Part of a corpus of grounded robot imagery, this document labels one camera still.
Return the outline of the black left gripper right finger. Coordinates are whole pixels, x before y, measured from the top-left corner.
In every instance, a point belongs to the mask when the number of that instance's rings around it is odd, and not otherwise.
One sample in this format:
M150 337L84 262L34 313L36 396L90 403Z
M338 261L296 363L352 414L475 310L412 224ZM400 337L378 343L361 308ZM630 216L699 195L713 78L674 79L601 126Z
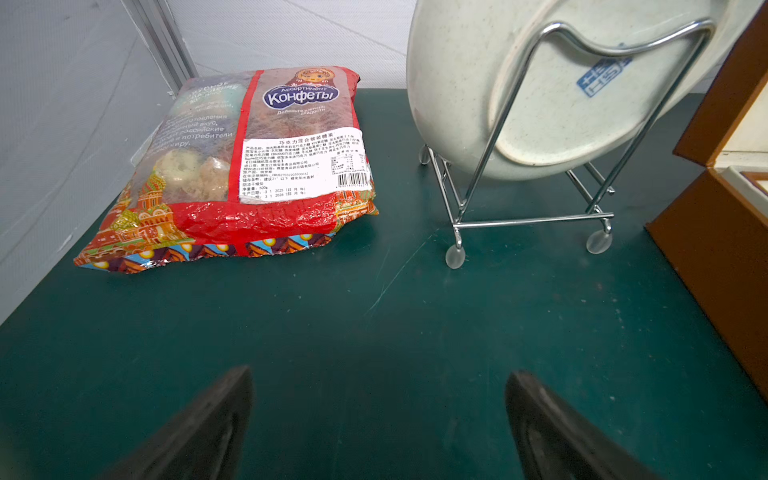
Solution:
M657 479L527 371L510 374L505 407L527 479Z

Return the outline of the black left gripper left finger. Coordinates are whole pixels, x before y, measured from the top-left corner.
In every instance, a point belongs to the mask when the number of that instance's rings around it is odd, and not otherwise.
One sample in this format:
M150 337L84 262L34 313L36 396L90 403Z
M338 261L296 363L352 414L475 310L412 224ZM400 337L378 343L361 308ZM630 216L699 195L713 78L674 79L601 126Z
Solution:
M227 371L102 479L232 479L253 404L248 366Z

